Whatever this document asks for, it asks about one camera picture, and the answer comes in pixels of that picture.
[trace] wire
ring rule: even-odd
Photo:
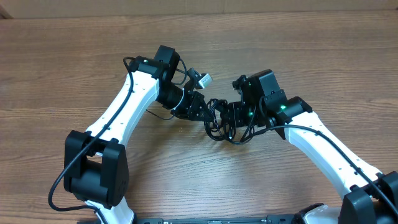
[[[148,113],[154,115],[155,117],[158,117],[158,118],[160,118],[160,119],[162,119],[162,120],[164,120],[164,121],[170,121],[171,119],[174,118],[174,113],[173,113],[173,116],[171,116],[171,118],[162,118],[161,116],[159,116],[159,115],[157,115],[157,114],[155,114],[155,113],[153,113],[153,112],[150,112],[149,110],[146,110],[146,111],[147,111]]]
[[[223,106],[223,107],[227,107],[228,102],[226,100],[217,100],[217,99],[211,99],[208,103],[207,103],[207,107],[210,110],[210,113],[213,115],[213,121],[211,122],[212,126],[210,126],[210,122],[204,122],[205,125],[205,131],[207,133],[207,135],[215,140],[215,141],[228,141],[232,144],[235,145],[242,145],[242,144],[246,144],[247,142],[249,142],[252,139],[252,134],[254,133],[254,125],[253,125],[253,121],[254,121],[254,117],[256,116],[256,106],[254,106],[254,112],[252,114],[252,118],[250,120],[250,123],[248,125],[248,127],[246,128],[244,134],[241,137],[240,141],[234,141],[233,139],[235,138],[236,135],[236,125],[230,125],[227,122],[225,122],[223,119],[221,119],[221,124],[218,124],[217,121],[217,117],[215,114],[215,110],[217,108],[217,106]],[[220,135],[215,136],[213,135],[213,133],[219,133]]]
[[[185,80],[187,79],[187,75],[188,75],[187,67],[185,66],[185,63],[184,63],[184,61],[181,58],[180,58],[180,61],[182,63],[182,66],[184,67],[185,72],[183,72],[182,70],[177,69],[177,68],[175,70],[178,71],[178,72],[183,73],[184,74],[184,79],[180,83],[173,83],[174,85],[182,85],[182,84],[184,84]]]
[[[71,166],[80,157],[84,156],[87,153],[87,151],[90,149],[91,145],[93,145],[94,142],[96,140],[98,140],[101,137],[101,135],[111,126],[112,122],[116,119],[116,117],[122,111],[122,109],[124,108],[126,103],[129,101],[131,93],[133,93],[134,80],[133,80],[133,77],[132,77],[132,71],[131,71],[129,65],[127,64],[127,62],[126,62],[127,59],[128,60],[134,60],[135,58],[132,58],[132,57],[124,57],[123,58],[123,64],[126,67],[127,71],[129,72],[129,78],[130,78],[130,88],[129,88],[129,91],[127,93],[127,96],[124,99],[124,101],[122,102],[122,104],[120,105],[119,109],[115,112],[115,114],[113,114],[112,118],[104,125],[102,130],[72,159],[72,161],[69,162],[69,164],[63,169],[63,171],[60,173],[60,175],[57,177],[57,179],[55,180],[55,182],[51,186],[51,189],[50,189],[50,192],[49,192],[48,201],[49,201],[50,207],[52,209],[54,209],[55,211],[67,212],[67,211],[74,211],[74,210],[80,210],[80,209],[86,209],[86,208],[93,209],[94,212],[99,215],[100,219],[102,219],[102,222],[105,223],[105,224],[108,224],[108,222],[106,221],[106,219],[105,219],[104,215],[102,214],[101,210],[99,208],[95,207],[95,206],[81,205],[81,206],[76,206],[76,207],[60,208],[60,207],[57,207],[56,205],[54,205],[54,203],[52,201],[52,197],[53,197],[54,191],[57,188],[58,184],[61,182],[62,178],[65,176],[65,174],[71,168]]]
[[[308,128],[305,126],[299,126],[299,125],[293,125],[293,124],[286,124],[286,125],[280,125],[280,126],[274,126],[274,127],[269,127],[269,128],[265,128],[262,129],[260,131],[257,131],[255,133],[252,134],[251,137],[260,135],[260,134],[264,134],[267,131],[272,131],[275,129],[280,129],[280,128],[297,128],[297,129],[302,129],[302,130],[306,130],[306,131],[310,131],[315,133],[316,135],[321,136],[324,140],[326,140],[327,142],[329,142],[335,149],[337,152],[340,153],[340,155],[351,165],[352,168],[354,168],[354,170],[364,179],[366,180],[369,185],[375,190],[376,192],[376,196],[380,199],[382,199],[382,201],[384,201],[385,203],[387,203],[388,207],[390,207],[390,209],[392,210],[392,212],[394,213],[394,215],[398,218],[398,209],[395,207],[395,205],[388,199],[388,197],[379,189],[379,187],[376,186],[376,184],[373,183],[373,181],[366,176],[366,174],[362,171],[361,168],[359,168],[341,149],[340,147],[338,147],[336,145],[336,143],[334,143],[328,136],[326,136],[325,134],[323,134],[321,131],[317,131],[315,129],[312,128]]]

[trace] black bracket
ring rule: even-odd
[[[65,140],[64,166],[69,164],[92,138],[89,133],[71,131]],[[102,164],[87,158],[97,152],[102,153]],[[65,174],[63,181],[65,190],[73,193],[78,200],[92,200],[106,208],[119,204],[128,185],[126,150],[124,145],[118,144],[117,139],[95,141],[86,155],[78,158]]]
[[[184,97],[174,111],[176,117],[190,121],[213,120],[213,116],[205,103],[205,96],[197,91],[184,90]]]
[[[294,116],[303,112],[312,112],[312,108],[299,97],[287,99],[285,91],[279,88],[272,70],[264,70],[250,77],[240,76],[232,82],[235,90],[241,95],[240,102],[232,102],[228,110],[221,113],[221,117],[235,128],[249,125],[254,105],[256,113],[253,125],[279,126],[292,121]],[[283,129],[276,129],[285,139]]]
[[[398,173],[391,172],[387,175],[379,174],[374,184],[398,208]],[[377,193],[368,184],[359,188],[354,185],[351,193],[344,196],[341,206],[339,224],[370,224],[370,223],[397,223],[397,218],[390,208],[382,201],[372,201],[369,196],[379,199]]]

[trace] wood grain surface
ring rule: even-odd
[[[397,0],[0,0],[6,18],[394,10]]]
[[[271,68],[352,151],[398,169],[398,12],[0,21],[0,223],[75,223],[47,194],[63,143],[101,116],[124,82],[124,56],[176,48],[209,72],[206,99],[239,100],[230,82]],[[150,109],[169,112],[158,103]],[[329,181],[276,133],[243,146],[215,142],[203,123],[144,114],[127,147],[129,206],[139,217],[261,217],[316,202],[340,205]],[[59,187],[55,203],[81,205]]]

